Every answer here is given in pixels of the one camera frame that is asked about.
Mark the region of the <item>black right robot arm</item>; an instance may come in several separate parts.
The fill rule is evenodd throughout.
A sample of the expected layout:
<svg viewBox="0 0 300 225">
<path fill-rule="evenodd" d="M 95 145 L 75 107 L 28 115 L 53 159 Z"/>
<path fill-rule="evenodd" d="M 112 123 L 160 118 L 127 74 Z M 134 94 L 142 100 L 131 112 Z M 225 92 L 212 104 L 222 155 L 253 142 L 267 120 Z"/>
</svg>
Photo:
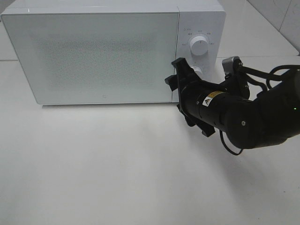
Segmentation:
<svg viewBox="0 0 300 225">
<path fill-rule="evenodd" d="M 186 123 L 206 137 L 220 138 L 240 150 L 279 145 L 300 133 L 300 67 L 281 65 L 265 73 L 243 66 L 239 57 L 222 61 L 221 83 L 201 79 L 185 58 L 172 62 L 166 78 L 177 90 L 178 110 Z"/>
</svg>

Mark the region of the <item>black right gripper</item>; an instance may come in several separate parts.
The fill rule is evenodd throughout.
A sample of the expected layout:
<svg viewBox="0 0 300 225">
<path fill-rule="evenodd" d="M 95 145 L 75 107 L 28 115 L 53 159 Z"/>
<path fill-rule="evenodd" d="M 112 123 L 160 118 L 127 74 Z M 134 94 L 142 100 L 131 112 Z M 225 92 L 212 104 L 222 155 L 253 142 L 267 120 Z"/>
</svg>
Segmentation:
<svg viewBox="0 0 300 225">
<path fill-rule="evenodd" d="M 198 126 L 206 137 L 215 133 L 215 129 L 225 131 L 225 126 L 220 122 L 220 111 L 203 104 L 206 97 L 214 92 L 225 93 L 225 87 L 220 84 L 202 80 L 189 66 L 185 58 L 178 58 L 172 62 L 176 75 L 165 78 L 165 83 L 171 91 L 178 89 L 179 104 L 177 108 L 184 115 L 190 127 Z"/>
</svg>

